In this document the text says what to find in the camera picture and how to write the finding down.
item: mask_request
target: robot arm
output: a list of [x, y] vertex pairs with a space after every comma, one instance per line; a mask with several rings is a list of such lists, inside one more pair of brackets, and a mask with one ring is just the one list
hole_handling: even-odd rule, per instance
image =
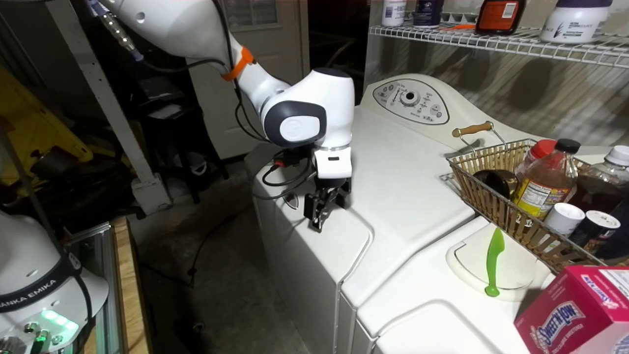
[[143, 57], [112, 14], [171, 55], [212, 59], [222, 77], [236, 81], [249, 97], [269, 142], [281, 148], [314, 146], [316, 185], [322, 195], [314, 205], [320, 205], [320, 211], [330, 209], [330, 195], [352, 177], [354, 83], [348, 75], [310, 71], [293, 87], [277, 81], [226, 30], [218, 0], [86, 2], [135, 61]]

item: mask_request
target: dark floor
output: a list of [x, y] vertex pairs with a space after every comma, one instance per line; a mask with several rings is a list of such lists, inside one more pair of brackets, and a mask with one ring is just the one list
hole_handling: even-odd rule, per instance
[[242, 162], [228, 173], [198, 205], [183, 195], [177, 207], [132, 221], [153, 352], [308, 354], [269, 283], [251, 179]]

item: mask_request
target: white canister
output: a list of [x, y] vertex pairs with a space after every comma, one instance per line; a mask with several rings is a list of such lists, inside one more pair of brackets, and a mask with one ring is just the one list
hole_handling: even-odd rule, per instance
[[590, 44], [595, 30], [609, 18], [611, 0], [558, 0], [542, 42]]
[[407, 0], [383, 0], [381, 26], [393, 28], [405, 24]]

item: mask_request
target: wire shelf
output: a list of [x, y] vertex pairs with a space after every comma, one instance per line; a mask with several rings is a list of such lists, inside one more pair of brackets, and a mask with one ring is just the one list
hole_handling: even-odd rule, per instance
[[395, 38], [407, 42], [424, 42], [438, 46], [470, 47], [481, 51], [515, 53], [527, 57], [544, 57], [554, 61], [592, 63], [601, 67], [629, 67], [629, 38], [627, 36], [597, 36], [588, 46], [556, 46], [538, 42], [538, 30], [519, 30], [513, 36], [478, 36], [472, 32], [448, 28], [383, 28], [371, 26], [369, 36]]

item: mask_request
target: green plastic utensil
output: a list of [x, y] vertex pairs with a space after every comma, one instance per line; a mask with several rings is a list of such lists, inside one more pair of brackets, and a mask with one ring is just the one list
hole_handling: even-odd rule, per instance
[[497, 256], [505, 250], [505, 236], [503, 230], [495, 228], [489, 248], [487, 248], [487, 287], [485, 287], [485, 295], [487, 297], [497, 297], [499, 289], [495, 285], [495, 266], [497, 266]]

